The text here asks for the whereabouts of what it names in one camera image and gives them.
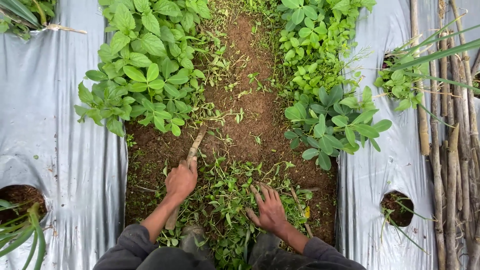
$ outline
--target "person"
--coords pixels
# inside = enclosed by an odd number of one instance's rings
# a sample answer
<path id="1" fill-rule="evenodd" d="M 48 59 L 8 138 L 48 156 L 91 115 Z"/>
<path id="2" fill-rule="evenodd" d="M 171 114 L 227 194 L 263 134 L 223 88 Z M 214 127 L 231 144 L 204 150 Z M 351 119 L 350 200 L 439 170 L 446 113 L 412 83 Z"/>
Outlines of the person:
<path id="1" fill-rule="evenodd" d="M 98 260 L 94 270 L 215 270 L 207 244 L 197 247 L 203 241 L 203 228 L 198 225 L 183 229 L 180 247 L 160 247 L 156 239 L 165 226 L 168 217 L 195 189 L 197 183 L 197 162 L 193 158 L 190 167 L 182 160 L 177 168 L 168 174 L 165 185 L 167 194 L 157 208 L 140 224 L 128 225 L 117 244 L 107 250 Z M 293 227 L 285 217 L 285 210 L 278 192 L 265 184 L 259 184 L 264 196 L 251 187 L 259 209 L 256 216 L 252 209 L 247 215 L 252 222 L 267 231 L 256 238 L 249 254 L 248 263 L 253 270 L 365 270 L 346 259 L 335 248 L 319 238 L 309 239 Z M 285 241 L 298 254 L 278 248 Z"/>

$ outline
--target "left hand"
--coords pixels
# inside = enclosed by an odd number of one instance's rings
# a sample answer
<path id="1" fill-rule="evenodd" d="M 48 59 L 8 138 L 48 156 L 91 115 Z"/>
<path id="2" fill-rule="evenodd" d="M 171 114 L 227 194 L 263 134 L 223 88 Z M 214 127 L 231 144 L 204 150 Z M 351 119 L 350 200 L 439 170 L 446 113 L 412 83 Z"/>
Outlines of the left hand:
<path id="1" fill-rule="evenodd" d="M 165 179 L 167 195 L 183 202 L 197 185 L 197 157 L 193 157 L 190 167 L 182 160 L 178 167 L 173 168 Z"/>

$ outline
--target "rubber boot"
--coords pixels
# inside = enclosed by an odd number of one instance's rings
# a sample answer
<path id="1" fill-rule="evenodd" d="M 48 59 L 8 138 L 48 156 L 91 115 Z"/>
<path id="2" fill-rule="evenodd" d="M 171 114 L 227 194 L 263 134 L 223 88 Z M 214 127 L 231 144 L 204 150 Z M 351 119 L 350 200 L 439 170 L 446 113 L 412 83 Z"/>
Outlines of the rubber boot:
<path id="1" fill-rule="evenodd" d="M 278 248 L 280 241 L 280 238 L 276 237 L 273 233 L 259 234 L 256 238 L 256 243 L 253 245 L 252 251 L 250 252 L 248 264 L 254 265 L 260 256 Z"/>
<path id="2" fill-rule="evenodd" d="M 198 224 L 186 226 L 182 231 L 184 237 L 180 240 L 180 248 L 185 252 L 192 253 L 197 260 L 209 260 L 213 264 L 208 242 L 202 246 L 197 246 L 195 243 L 195 239 L 197 239 L 197 243 L 205 240 L 204 233 L 205 229 Z"/>

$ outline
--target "plastic mulch sheet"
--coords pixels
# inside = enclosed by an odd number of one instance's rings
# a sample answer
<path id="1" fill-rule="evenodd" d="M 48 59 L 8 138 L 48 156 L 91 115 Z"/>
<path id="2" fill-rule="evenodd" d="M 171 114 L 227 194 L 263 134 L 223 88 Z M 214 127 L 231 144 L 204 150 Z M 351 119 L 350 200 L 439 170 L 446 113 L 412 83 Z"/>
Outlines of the plastic mulch sheet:
<path id="1" fill-rule="evenodd" d="M 73 109 L 104 43 L 97 0 L 61 0 L 56 13 L 52 23 L 88 34 L 46 30 L 27 42 L 0 35 L 0 187 L 43 193 L 43 269 L 91 269 L 123 229 L 127 151 L 123 138 L 91 119 L 77 123 Z M 0 268 L 21 269 L 32 240 L 0 258 Z"/>
<path id="2" fill-rule="evenodd" d="M 464 29 L 480 24 L 480 17 L 474 14 L 480 9 L 480 2 L 457 0 L 456 3 L 459 8 L 470 11 L 462 19 Z M 423 40 L 439 28 L 438 1 L 419 0 L 418 5 Z M 448 9 L 447 20 L 451 21 L 453 14 L 450 6 Z M 352 64 L 363 68 L 361 72 L 365 77 L 360 89 L 369 86 L 373 96 L 379 95 L 383 90 L 373 83 L 377 70 L 382 67 L 385 52 L 411 38 L 410 1 L 377 0 L 371 14 L 362 10 L 356 31 L 358 45 L 352 55 L 367 47 L 372 51 L 368 57 Z M 467 42 L 480 37 L 479 31 L 477 28 L 467 32 Z M 472 64 L 476 53 L 477 50 L 469 51 Z M 402 229 L 425 253 L 393 226 L 383 226 L 384 215 L 380 206 L 384 194 L 396 190 L 412 200 L 416 213 L 432 217 L 433 184 L 427 157 L 420 154 L 417 111 L 394 111 L 398 101 L 387 97 L 375 98 L 374 102 L 380 112 L 374 115 L 373 121 L 389 119 L 393 125 L 376 140 L 382 150 L 380 153 L 367 142 L 365 148 L 360 148 L 355 155 L 340 155 L 337 248 L 346 257 L 370 270 L 437 269 L 433 222 L 414 215 L 410 225 Z"/>

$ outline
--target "planting hole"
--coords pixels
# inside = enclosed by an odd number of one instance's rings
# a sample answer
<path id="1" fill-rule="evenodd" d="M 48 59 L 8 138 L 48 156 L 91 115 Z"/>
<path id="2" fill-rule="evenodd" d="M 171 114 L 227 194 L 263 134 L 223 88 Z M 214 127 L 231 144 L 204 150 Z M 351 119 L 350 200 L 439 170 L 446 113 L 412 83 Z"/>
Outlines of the planting hole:
<path id="1" fill-rule="evenodd" d="M 30 185 L 9 185 L 0 189 L 0 199 L 6 200 L 11 204 L 22 204 L 16 211 L 15 209 L 7 209 L 0 211 L 0 223 L 16 219 L 19 215 L 24 215 L 27 210 L 36 202 L 40 204 L 38 214 L 43 217 L 47 208 L 45 207 L 45 200 L 40 191 Z"/>
<path id="2" fill-rule="evenodd" d="M 410 225 L 413 213 L 409 210 L 413 211 L 413 203 L 407 195 L 398 191 L 389 192 L 384 195 L 380 205 L 388 223 L 393 225 L 394 222 L 398 227 Z"/>

